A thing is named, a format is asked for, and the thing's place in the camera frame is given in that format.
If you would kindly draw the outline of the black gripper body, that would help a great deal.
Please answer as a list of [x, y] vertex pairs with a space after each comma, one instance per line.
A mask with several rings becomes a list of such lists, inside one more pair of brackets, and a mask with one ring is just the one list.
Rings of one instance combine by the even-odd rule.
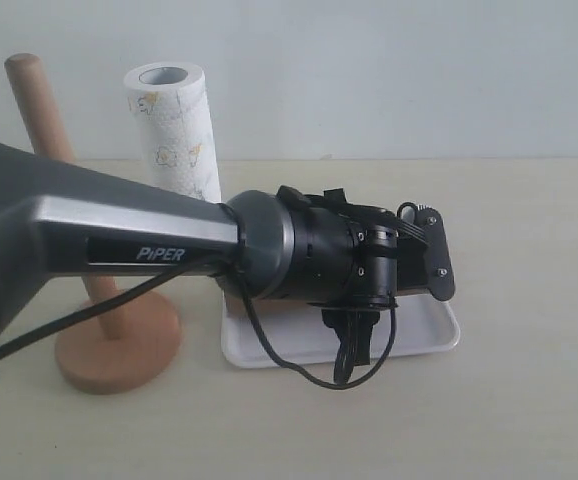
[[426, 281], [424, 255], [431, 241], [419, 205], [403, 202], [391, 211], [348, 204], [346, 218], [356, 229], [348, 304], [393, 305], [400, 292], [415, 290]]

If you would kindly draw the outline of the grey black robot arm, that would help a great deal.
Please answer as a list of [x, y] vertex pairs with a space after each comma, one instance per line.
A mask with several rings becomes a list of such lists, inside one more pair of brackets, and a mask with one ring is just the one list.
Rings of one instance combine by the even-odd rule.
[[379, 309], [428, 288], [430, 251], [418, 220], [341, 190], [211, 203], [0, 143], [0, 334], [50, 279], [87, 274], [206, 275], [254, 298]]

